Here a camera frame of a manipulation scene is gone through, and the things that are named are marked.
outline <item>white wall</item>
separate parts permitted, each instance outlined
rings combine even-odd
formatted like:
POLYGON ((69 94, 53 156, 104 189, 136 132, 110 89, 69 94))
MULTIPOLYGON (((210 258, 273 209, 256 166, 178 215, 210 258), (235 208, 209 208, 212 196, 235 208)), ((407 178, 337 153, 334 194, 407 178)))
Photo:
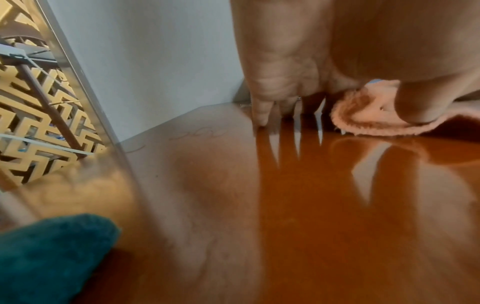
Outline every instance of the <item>white wall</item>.
POLYGON ((120 141, 239 91, 227 0, 47 1, 120 141))

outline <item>teal cloth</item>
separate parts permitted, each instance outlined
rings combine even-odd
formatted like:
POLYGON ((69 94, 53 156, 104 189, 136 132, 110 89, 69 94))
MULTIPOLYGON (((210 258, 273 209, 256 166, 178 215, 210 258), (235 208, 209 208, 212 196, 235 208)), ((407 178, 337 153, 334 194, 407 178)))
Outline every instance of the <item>teal cloth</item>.
POLYGON ((42 220, 0 235, 0 304, 67 304, 120 235, 104 217, 42 220))

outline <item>polished wooden surface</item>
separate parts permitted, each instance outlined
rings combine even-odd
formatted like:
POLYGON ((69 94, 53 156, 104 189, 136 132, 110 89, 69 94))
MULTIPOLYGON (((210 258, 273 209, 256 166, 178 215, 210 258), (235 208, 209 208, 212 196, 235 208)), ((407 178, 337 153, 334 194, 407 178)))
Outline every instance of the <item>polished wooden surface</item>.
POLYGON ((1 199, 122 228, 75 303, 480 302, 475 125, 381 139, 249 112, 197 109, 1 199))

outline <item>lattice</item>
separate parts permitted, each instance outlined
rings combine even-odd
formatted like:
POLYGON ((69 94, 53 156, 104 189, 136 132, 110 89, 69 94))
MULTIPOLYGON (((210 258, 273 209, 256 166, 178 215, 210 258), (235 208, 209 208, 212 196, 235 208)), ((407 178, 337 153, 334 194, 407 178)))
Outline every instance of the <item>lattice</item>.
MULTIPOLYGON (((13 21, 37 28, 20 0, 0 0, 0 27, 13 21)), ((45 46, 38 41, 26 40, 24 43, 45 46)), ((52 103, 76 100, 75 96, 69 94, 73 90, 60 70, 50 70, 48 73, 58 79, 62 87, 38 69, 33 68, 32 73, 52 103)), ((85 151, 99 152, 105 148, 80 104, 64 103, 54 107, 85 151)), ((58 129, 51 124, 50 117, 42 110, 40 102, 19 76, 16 67, 12 66, 0 65, 0 133, 68 147, 58 129)), ((4 177, 9 177, 17 185, 35 180, 76 160, 77 156, 70 152, 0 139, 0 169, 4 177)))

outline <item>skin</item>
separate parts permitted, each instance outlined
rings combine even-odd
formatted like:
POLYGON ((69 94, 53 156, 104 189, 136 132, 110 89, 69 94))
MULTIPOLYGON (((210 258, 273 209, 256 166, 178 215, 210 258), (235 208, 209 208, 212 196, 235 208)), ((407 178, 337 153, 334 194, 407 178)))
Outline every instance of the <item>skin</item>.
POLYGON ((436 119, 480 89, 478 0, 231 0, 238 53, 264 126, 371 79, 400 80, 395 109, 410 123, 436 119))

